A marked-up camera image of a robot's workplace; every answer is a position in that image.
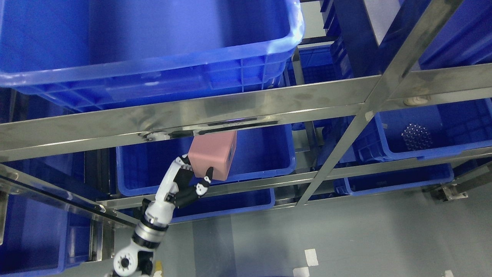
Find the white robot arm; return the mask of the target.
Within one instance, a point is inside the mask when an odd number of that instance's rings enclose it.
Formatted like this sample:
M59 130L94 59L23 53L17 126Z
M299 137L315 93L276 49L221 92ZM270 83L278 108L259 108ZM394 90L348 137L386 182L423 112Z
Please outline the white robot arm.
M204 196L213 180L214 168L209 167L196 184L186 154L178 156L163 177L155 200L142 201L142 215L130 243L113 258L113 268L106 277L151 277L155 272L154 255L165 238L165 233L176 208L186 207Z

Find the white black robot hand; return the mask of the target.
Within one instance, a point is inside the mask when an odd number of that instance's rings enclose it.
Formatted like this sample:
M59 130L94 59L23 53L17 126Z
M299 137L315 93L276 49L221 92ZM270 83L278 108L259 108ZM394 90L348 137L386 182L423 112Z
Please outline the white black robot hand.
M188 155L178 156L170 165L162 179L158 192L144 212L144 223L154 227L167 226L174 214L174 209L191 205L205 195L211 185L214 168L206 171L204 178L191 185L194 176Z

